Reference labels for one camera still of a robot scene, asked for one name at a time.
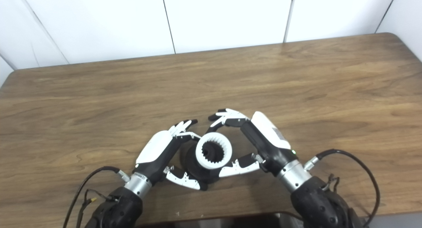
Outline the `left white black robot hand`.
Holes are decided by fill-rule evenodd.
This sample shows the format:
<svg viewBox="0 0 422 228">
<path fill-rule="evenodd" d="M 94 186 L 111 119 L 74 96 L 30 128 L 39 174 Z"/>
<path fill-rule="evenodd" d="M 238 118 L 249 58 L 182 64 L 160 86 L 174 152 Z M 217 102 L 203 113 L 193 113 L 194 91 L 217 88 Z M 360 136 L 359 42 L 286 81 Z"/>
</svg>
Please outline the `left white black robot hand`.
<svg viewBox="0 0 422 228">
<path fill-rule="evenodd" d="M 206 191 L 207 184 L 188 172 L 169 165 L 183 143 L 201 139 L 201 136 L 188 131 L 197 122 L 196 119 L 184 120 L 153 135 L 136 159 L 131 178 L 137 176 L 149 186 L 167 179 L 179 186 Z"/>
</svg>

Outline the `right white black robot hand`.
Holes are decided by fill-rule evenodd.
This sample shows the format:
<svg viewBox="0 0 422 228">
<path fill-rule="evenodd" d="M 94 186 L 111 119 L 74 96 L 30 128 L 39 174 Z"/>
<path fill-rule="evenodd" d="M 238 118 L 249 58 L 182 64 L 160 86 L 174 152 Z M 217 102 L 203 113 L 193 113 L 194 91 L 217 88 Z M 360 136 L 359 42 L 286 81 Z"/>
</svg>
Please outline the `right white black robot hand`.
<svg viewBox="0 0 422 228">
<path fill-rule="evenodd" d="M 260 111 L 252 118 L 243 113 L 223 108 L 208 117 L 212 122 L 207 132 L 216 132 L 220 127 L 237 127 L 256 148 L 256 154 L 248 154 L 236 159 L 229 165 L 219 168 L 219 177 L 229 177 L 256 171 L 270 172 L 275 177 L 286 174 L 299 165 L 298 157 L 291 150 L 290 143 L 278 128 Z"/>
</svg>

